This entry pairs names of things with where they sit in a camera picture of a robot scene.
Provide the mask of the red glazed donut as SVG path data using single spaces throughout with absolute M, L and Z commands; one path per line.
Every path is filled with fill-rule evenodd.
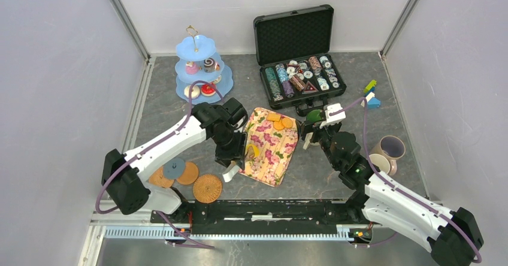
M 203 84 L 201 86 L 201 94 L 204 96 L 213 96 L 216 94 L 216 86 L 214 83 Z

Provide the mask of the white glazed donut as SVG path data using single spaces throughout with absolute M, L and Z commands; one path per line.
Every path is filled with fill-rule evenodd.
M 187 85 L 184 89 L 184 95 L 187 99 L 196 99 L 201 95 L 201 89 L 198 85 Z

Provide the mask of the chocolate sprinkled donut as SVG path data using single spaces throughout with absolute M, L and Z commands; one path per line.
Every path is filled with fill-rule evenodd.
M 218 78 L 216 78 L 215 80 L 212 81 L 213 84 L 218 84 L 222 79 L 222 76 L 218 76 Z

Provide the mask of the silver serving tongs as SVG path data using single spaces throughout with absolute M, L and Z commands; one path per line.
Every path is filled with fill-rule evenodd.
M 226 171 L 222 174 L 223 181 L 228 183 L 232 180 L 232 178 L 240 171 L 242 168 L 237 165 L 236 162 L 231 162 L 227 167 Z

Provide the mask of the chocolate swirl cake roll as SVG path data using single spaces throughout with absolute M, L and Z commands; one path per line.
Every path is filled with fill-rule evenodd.
M 213 58 L 207 58 L 203 61 L 203 70 L 206 73 L 211 73 L 220 70 L 220 65 Z

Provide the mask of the pink cupcake with topping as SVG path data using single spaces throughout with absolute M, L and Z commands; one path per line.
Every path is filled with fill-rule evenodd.
M 194 62 L 194 61 L 187 61 L 186 62 L 186 65 L 185 65 L 186 74 L 195 75 L 200 69 L 201 69 L 201 67 L 198 65 L 197 62 Z

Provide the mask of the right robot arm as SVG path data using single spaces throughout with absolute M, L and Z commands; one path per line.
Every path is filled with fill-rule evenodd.
M 390 228 L 424 248 L 438 265 L 481 263 L 484 240 L 473 213 L 432 202 L 389 177 L 361 154 L 355 134 L 341 131 L 343 113 L 340 104 L 329 105 L 297 127 L 300 139 L 320 146 L 342 183 L 354 191 L 347 218 Z

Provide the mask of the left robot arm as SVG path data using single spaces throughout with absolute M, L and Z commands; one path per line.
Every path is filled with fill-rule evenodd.
M 191 105 L 178 123 L 149 142 L 125 153 L 117 149 L 108 152 L 101 192 L 115 203 L 112 209 L 124 215 L 146 208 L 160 210 L 173 222 L 182 222 L 188 216 L 188 206 L 173 189 L 151 185 L 150 176 L 208 139 L 216 145 L 215 162 L 226 168 L 226 175 L 235 175 L 245 167 L 247 134 L 240 129 L 247 120 L 246 109 L 235 98 L 222 105 Z

